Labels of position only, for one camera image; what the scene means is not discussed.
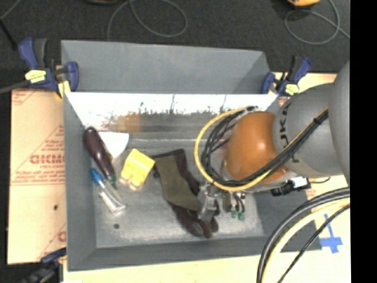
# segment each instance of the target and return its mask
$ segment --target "yellow sponge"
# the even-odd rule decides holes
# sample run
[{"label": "yellow sponge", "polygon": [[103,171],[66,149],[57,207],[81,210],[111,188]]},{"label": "yellow sponge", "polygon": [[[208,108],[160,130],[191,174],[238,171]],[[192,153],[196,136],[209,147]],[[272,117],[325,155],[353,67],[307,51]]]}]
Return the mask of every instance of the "yellow sponge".
[{"label": "yellow sponge", "polygon": [[146,180],[150,170],[154,166],[154,160],[137,149],[132,149],[124,162],[120,173],[121,182],[130,183],[133,189],[141,187]]}]

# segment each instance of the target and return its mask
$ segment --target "gray object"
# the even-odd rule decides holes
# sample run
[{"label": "gray object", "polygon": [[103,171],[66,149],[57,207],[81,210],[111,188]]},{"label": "gray object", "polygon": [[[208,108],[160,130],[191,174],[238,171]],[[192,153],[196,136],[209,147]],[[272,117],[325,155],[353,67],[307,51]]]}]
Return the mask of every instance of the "gray object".
[{"label": "gray object", "polygon": [[259,94],[269,72],[261,51],[62,41],[62,64],[76,61],[77,91]]},{"label": "gray object", "polygon": [[[285,102],[276,113],[273,123],[273,140],[277,152],[281,152],[313,118],[329,105],[332,88],[333,84],[312,87]],[[331,138],[329,119],[310,135],[286,166],[305,177],[316,178],[342,174]]]},{"label": "gray object", "polygon": [[[62,62],[67,61],[79,64],[77,91],[259,93],[262,80],[258,77],[269,71],[262,52],[95,41],[63,41]],[[176,127],[173,114],[166,120]],[[205,122],[195,116],[191,121],[196,121],[188,125],[194,130],[184,126],[162,133],[158,129],[148,132],[146,127],[132,133],[128,149],[154,155],[184,148],[189,169],[200,180],[192,138]],[[64,125],[70,271],[257,255],[277,224],[307,199],[299,192],[283,198],[269,192],[248,194],[245,221],[222,212],[217,217],[219,232],[204,240],[178,225],[158,179],[150,176],[138,192],[119,188],[127,209],[112,215],[94,189],[89,173],[93,164],[82,141],[85,127],[67,97]],[[114,161],[117,172],[127,153]],[[286,249],[299,249],[314,231],[313,226],[304,228]],[[316,242],[312,248],[319,247]]]},{"label": "gray object", "polygon": [[350,184],[350,62],[348,61],[334,81],[332,99],[329,103],[331,136],[343,174]]},{"label": "gray object", "polygon": [[273,140],[278,152],[324,108],[325,120],[286,163],[298,175],[324,177],[345,175],[349,182],[349,62],[334,83],[307,89],[288,100],[276,113]]}]

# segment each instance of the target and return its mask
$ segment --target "dark red screwdriver handle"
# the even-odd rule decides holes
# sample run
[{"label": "dark red screwdriver handle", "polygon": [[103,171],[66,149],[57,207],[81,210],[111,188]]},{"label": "dark red screwdriver handle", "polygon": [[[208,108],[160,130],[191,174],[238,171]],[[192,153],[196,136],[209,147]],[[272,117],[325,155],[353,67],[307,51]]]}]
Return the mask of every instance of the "dark red screwdriver handle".
[{"label": "dark red screwdriver handle", "polygon": [[115,170],[113,164],[111,163],[110,155],[95,128],[89,127],[85,129],[84,142],[89,154],[91,157],[93,157],[106,178],[110,179],[112,176],[114,176]]}]

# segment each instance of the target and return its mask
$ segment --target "blue clamp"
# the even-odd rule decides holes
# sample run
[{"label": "blue clamp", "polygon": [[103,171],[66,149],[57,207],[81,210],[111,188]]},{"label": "blue clamp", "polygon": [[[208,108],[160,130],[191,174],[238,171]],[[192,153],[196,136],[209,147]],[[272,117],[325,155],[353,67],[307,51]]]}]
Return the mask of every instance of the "blue clamp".
[{"label": "blue clamp", "polygon": [[67,74],[71,91],[75,91],[79,82],[78,65],[76,62],[68,62],[60,69],[52,72],[51,68],[45,66],[44,55],[47,39],[36,39],[32,37],[24,39],[18,45],[18,52],[26,62],[29,72],[26,74],[29,88],[46,88],[59,91],[59,81],[56,75]]},{"label": "blue clamp", "polygon": [[278,96],[293,96],[299,92],[298,82],[311,69],[312,64],[308,58],[293,56],[287,74],[283,73],[281,79],[277,80],[275,74],[268,72],[262,81],[261,94],[268,94],[269,91]]}]

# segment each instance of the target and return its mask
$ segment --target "cardboard sheet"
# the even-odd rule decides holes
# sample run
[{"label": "cardboard sheet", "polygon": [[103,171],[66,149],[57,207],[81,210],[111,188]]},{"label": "cardboard sheet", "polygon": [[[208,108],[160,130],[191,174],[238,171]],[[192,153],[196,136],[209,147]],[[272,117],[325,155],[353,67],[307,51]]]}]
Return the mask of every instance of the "cardboard sheet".
[{"label": "cardboard sheet", "polygon": [[37,262],[65,246],[62,100],[15,90],[11,102],[8,263]]}]

